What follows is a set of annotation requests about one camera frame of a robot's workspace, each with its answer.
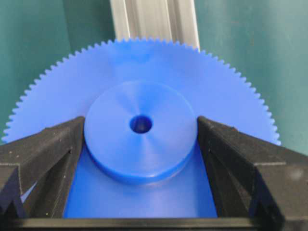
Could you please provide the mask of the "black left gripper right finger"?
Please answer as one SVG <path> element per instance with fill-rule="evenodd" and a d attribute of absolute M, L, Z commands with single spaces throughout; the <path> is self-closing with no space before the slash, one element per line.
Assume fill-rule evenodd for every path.
<path fill-rule="evenodd" d="M 217 215 L 259 218 L 271 231 L 308 228 L 308 158 L 198 117 L 201 149 Z"/>

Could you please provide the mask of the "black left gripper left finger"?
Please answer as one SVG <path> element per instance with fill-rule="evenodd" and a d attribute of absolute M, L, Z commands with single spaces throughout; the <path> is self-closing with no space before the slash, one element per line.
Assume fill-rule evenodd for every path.
<path fill-rule="evenodd" d="M 62 218 L 82 151 L 79 116 L 0 147 L 0 217 Z"/>

